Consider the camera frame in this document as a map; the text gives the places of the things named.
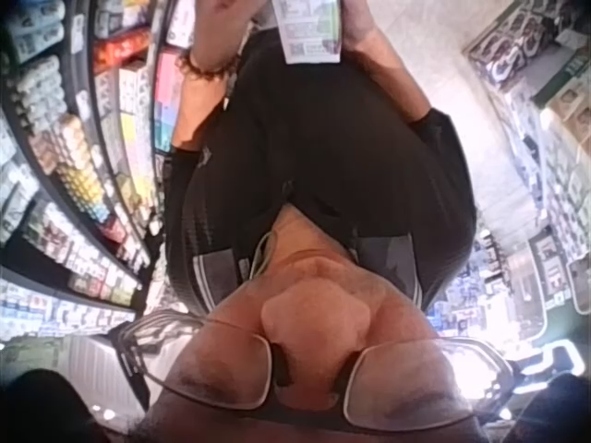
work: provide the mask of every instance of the floor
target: floor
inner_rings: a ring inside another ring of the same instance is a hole
[[[537,233],[537,211],[513,167],[482,82],[462,50],[513,0],[368,1],[432,103],[453,118],[476,203],[505,253],[511,254]]]

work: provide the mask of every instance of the red packaging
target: red packaging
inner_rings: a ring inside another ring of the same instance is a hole
[[[145,50],[150,45],[149,28],[133,30],[114,40],[98,42],[94,46],[94,74],[120,65],[124,60]]]

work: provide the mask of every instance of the shirt sleeve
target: shirt sleeve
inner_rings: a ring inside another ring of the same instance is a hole
[[[438,158],[456,195],[471,209],[475,218],[476,206],[472,193],[472,181],[462,143],[450,116],[433,108],[425,117],[409,126]]]

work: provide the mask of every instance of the hand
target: hand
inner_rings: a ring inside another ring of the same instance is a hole
[[[343,48],[354,51],[376,29],[368,0],[343,0]]]
[[[216,70],[240,49],[248,22],[268,0],[196,0],[191,62],[203,70]]]

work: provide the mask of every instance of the price tag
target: price tag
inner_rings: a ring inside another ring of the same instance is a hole
[[[90,98],[87,90],[81,90],[76,94],[76,104],[78,105],[80,120],[86,122],[90,118]]]
[[[101,148],[99,145],[93,145],[92,148],[90,148],[90,156],[92,157],[92,162],[96,169],[101,169],[101,166],[103,166],[103,155],[101,154]]]
[[[72,34],[70,52],[77,54],[84,49],[84,14],[78,14],[72,19]]]

